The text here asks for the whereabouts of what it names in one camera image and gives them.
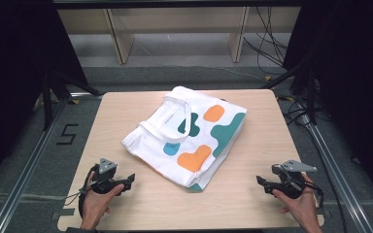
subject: gray floor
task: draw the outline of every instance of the gray floor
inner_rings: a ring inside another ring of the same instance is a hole
[[[255,34],[246,37],[255,46],[260,45],[259,37]],[[276,35],[276,38],[286,44],[289,34]],[[127,64],[119,65],[109,35],[71,36],[89,83],[104,91],[170,89],[176,84],[184,84],[195,89],[259,88],[264,84],[265,77],[271,76],[262,70],[284,72],[283,69],[277,68],[276,64],[258,56],[247,44],[243,45],[240,62],[232,63],[226,40],[224,34],[137,35]],[[275,52],[271,47],[263,48],[269,53]],[[258,64],[262,70],[254,68]],[[289,96],[290,82],[291,79],[278,85],[274,90],[276,95]],[[69,104],[65,107],[33,176],[11,216],[11,221],[6,228],[7,232],[58,231],[56,223],[63,206],[62,198],[69,191],[69,185],[74,177],[100,101],[100,99],[81,100],[78,104]],[[296,109],[291,106],[292,104],[291,101],[279,101],[283,113],[286,113],[289,108]],[[68,129],[68,133],[76,133],[77,137],[72,145],[61,146],[58,143],[65,141],[65,138],[60,135],[66,124],[78,124]],[[43,108],[42,104],[38,104],[13,149],[13,155],[7,157],[0,166],[0,210],[33,152],[42,134],[43,125]],[[351,161],[354,154],[337,130],[336,124],[329,120],[326,112],[319,113],[318,127],[373,227],[372,182],[363,169]],[[310,134],[304,127],[294,123],[290,124],[288,129],[302,161],[319,169],[317,174],[311,174],[310,177],[325,192],[323,231],[343,232],[335,193],[332,191]],[[346,208],[344,200],[340,201],[348,232],[358,232],[359,227],[356,227],[352,213]],[[263,232],[302,232],[302,230],[299,228],[263,229]]]

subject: handheld controller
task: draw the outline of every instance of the handheld controller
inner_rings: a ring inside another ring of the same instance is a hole
[[[130,175],[125,180],[114,181],[113,177],[117,171],[117,164],[108,159],[101,158],[99,164],[95,164],[88,172],[83,188],[80,189],[79,211],[83,216],[83,205],[86,197],[86,189],[90,186],[91,189],[99,194],[110,192],[115,186],[123,183],[123,190],[117,194],[120,196],[126,190],[130,190],[132,183],[135,181],[135,174]],[[89,176],[95,172],[92,181],[89,181]]]
[[[273,195],[272,190],[277,189],[292,199],[298,198],[302,194],[302,190],[306,186],[310,186],[305,182],[301,172],[317,172],[316,167],[311,167],[294,160],[289,160],[281,165],[272,165],[271,170],[273,174],[278,175],[281,182],[272,183],[260,176],[256,176],[258,184],[264,187],[265,193]]]

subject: tote bag handle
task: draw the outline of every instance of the tote bag handle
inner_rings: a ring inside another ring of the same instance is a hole
[[[179,98],[177,96],[174,96],[174,95],[170,95],[170,94],[165,95],[164,101],[168,101],[168,100],[184,106],[184,110],[185,110],[185,114],[186,114],[186,128],[185,128],[184,134],[180,135],[179,137],[168,136],[147,121],[142,121],[140,123],[140,125],[143,126],[152,135],[154,135],[157,139],[159,139],[163,142],[180,143],[185,138],[187,138],[187,136],[189,135],[189,131],[190,131],[190,106],[189,106],[189,103],[186,100],[181,99],[181,98]]]

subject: hand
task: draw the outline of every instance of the hand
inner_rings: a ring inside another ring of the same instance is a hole
[[[306,175],[303,174],[302,176],[305,182],[313,182]],[[301,227],[309,233],[322,233],[320,224],[318,223],[316,200],[314,198],[313,189],[305,187],[302,194],[296,199],[287,197],[282,191],[277,189],[272,190],[272,193],[287,205],[280,210],[282,214],[290,212]]]
[[[94,174],[94,172],[90,174],[88,178],[89,181],[92,181]],[[83,222],[81,224],[81,229],[94,230],[99,224],[101,217],[105,213],[109,214],[111,212],[108,205],[123,188],[124,186],[121,183],[105,194],[99,194],[92,190],[88,190],[83,206]]]

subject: wooden table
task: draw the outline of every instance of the wooden table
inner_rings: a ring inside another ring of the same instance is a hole
[[[252,229],[298,226],[290,214],[279,213],[283,204],[265,194],[256,175],[268,181],[279,179],[271,165],[299,156],[272,91],[202,90],[248,109],[243,130],[229,156],[205,190],[186,188],[160,176],[120,143],[138,123],[147,119],[162,103],[167,91],[114,92],[103,97],[90,131],[69,195],[82,187],[85,176],[100,157],[118,164],[116,180],[135,173],[132,189],[116,197],[112,213],[104,215],[98,230],[193,230]],[[62,216],[60,230],[79,227],[78,201],[73,216]]]

